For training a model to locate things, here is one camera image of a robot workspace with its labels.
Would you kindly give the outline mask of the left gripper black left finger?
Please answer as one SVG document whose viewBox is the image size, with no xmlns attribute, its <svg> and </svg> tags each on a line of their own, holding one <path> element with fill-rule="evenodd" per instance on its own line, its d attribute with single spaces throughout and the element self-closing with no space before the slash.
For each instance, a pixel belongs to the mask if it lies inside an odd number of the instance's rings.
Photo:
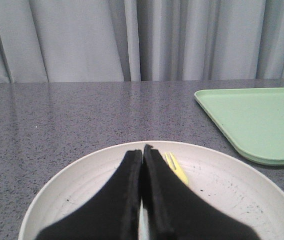
<svg viewBox="0 0 284 240">
<path fill-rule="evenodd" d="M 136 240 L 142 152 L 129 150 L 105 185 L 84 205 L 41 230 L 38 240 Z"/>
</svg>

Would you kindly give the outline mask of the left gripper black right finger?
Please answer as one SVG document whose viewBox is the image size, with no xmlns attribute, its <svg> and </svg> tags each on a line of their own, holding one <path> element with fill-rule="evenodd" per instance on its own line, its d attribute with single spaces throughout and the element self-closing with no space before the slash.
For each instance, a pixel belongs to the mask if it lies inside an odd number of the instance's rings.
<svg viewBox="0 0 284 240">
<path fill-rule="evenodd" d="M 144 147 L 142 199 L 156 240 L 257 240 L 249 226 L 217 210 L 170 169 L 160 152 Z"/>
</svg>

